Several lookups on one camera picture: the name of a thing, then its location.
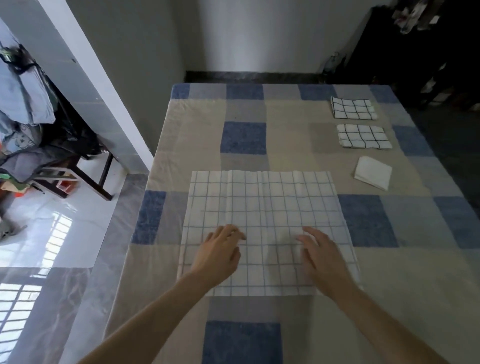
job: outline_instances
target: white tile floor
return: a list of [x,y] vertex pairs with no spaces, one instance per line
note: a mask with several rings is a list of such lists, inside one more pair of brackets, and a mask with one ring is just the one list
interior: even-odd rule
[[[102,154],[81,160],[79,167],[97,182],[106,160]],[[16,198],[4,217],[26,228],[0,242],[0,267],[93,267],[125,176],[123,167],[113,160],[104,186],[112,201],[105,201],[83,182],[66,199],[33,189]]]

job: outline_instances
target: hand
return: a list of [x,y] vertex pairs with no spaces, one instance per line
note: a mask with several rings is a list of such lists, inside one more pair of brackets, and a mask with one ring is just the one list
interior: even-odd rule
[[308,235],[297,237],[305,248],[302,251],[305,272],[325,296],[337,302],[340,296],[356,288],[347,264],[328,235],[309,227],[304,227],[303,231],[316,240]]
[[207,291],[218,286],[236,270],[240,261],[239,240],[245,234],[234,225],[219,226],[215,233],[208,234],[195,257],[192,274],[198,275]]

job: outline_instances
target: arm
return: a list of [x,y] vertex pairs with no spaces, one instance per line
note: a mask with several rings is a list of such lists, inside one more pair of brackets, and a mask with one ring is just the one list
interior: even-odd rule
[[238,241],[245,235],[228,225],[218,227],[201,245],[190,273],[130,319],[79,364],[151,364],[185,315],[237,270]]
[[303,262],[307,274],[389,364],[448,364],[356,286],[337,246],[327,235],[313,228],[303,230],[316,240],[307,235],[298,237],[305,247]]

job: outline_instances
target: person's left hand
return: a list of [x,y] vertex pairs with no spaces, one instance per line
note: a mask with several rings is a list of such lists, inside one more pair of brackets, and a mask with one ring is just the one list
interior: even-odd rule
[[219,226],[210,233],[192,265],[191,273],[198,276],[201,284],[209,291],[218,286],[236,270],[240,261],[239,240],[246,236],[234,225]]

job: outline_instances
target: blue square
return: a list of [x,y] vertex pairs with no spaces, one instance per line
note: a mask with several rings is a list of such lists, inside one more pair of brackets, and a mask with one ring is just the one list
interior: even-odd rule
[[172,87],[171,99],[188,98],[190,95],[190,84],[176,84]]
[[333,85],[299,85],[300,97],[305,101],[330,101],[336,97]]
[[137,225],[132,236],[132,244],[154,244],[166,197],[166,192],[145,191],[144,200],[138,213]]
[[480,220],[463,197],[434,197],[460,249],[480,248]]
[[226,121],[221,153],[267,154],[267,124],[264,122]]
[[434,157],[435,154],[430,149],[425,137],[418,128],[413,126],[393,125],[395,136],[407,157]]
[[379,196],[338,195],[353,246],[398,248],[392,224]]
[[227,84],[227,100],[263,100],[264,86],[258,84]]
[[280,324],[208,321],[202,364],[282,364]]
[[399,104],[398,98],[388,85],[370,85],[370,91],[377,99],[377,102],[384,104]]

